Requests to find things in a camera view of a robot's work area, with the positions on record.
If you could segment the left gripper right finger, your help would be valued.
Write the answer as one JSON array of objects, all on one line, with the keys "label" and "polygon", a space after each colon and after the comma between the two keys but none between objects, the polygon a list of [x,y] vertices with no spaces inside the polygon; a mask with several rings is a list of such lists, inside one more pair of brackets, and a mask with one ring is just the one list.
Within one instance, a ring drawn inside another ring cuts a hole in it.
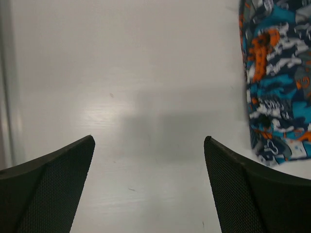
[{"label": "left gripper right finger", "polygon": [[265,167],[207,136],[204,154],[224,233],[309,233],[311,182]]}]

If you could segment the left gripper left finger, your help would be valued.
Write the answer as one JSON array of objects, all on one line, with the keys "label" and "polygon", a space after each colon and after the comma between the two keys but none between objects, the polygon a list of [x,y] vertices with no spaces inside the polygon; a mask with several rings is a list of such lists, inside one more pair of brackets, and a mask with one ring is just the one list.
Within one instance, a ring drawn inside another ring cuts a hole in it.
[{"label": "left gripper left finger", "polygon": [[91,135],[1,170],[2,233],[68,233],[95,149]]}]

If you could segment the colourful patterned shorts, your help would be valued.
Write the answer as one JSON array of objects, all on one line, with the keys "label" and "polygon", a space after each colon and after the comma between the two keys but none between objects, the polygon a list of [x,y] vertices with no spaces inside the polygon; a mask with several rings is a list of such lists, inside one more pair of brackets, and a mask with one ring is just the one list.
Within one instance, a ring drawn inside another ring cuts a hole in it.
[{"label": "colourful patterned shorts", "polygon": [[242,0],[251,147],[266,166],[311,157],[311,3]]}]

